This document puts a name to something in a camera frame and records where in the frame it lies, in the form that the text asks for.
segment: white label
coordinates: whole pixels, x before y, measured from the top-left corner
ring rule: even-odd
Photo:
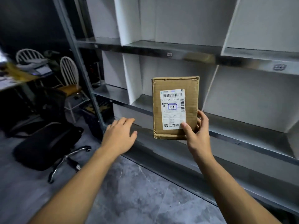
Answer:
[[[160,91],[163,130],[181,129],[186,122],[185,90]]]

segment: gray tile floor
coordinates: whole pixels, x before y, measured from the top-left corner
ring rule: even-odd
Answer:
[[[84,133],[76,147],[91,145],[93,151],[73,158],[86,163],[100,146],[84,119],[77,124]],[[26,223],[51,196],[75,174],[63,164],[53,184],[50,170],[28,169],[17,163],[12,149],[22,139],[6,139],[0,132],[0,223]],[[96,196],[86,223],[165,224],[225,223],[218,207],[120,156],[110,168]]]

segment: forearm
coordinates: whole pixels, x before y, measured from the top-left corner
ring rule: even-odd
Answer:
[[[214,159],[197,161],[227,223],[280,223]]]
[[[84,223],[115,158],[115,155],[99,148],[29,223]]]

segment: package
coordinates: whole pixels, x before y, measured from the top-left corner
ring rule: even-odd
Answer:
[[[154,138],[186,140],[181,122],[196,130],[199,76],[152,79]]]

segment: person's left arm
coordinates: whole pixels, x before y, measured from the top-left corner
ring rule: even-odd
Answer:
[[[41,208],[29,224],[84,223],[96,194],[114,160],[128,151],[137,138],[130,136],[135,119],[121,118],[107,127],[101,147],[76,175]]]

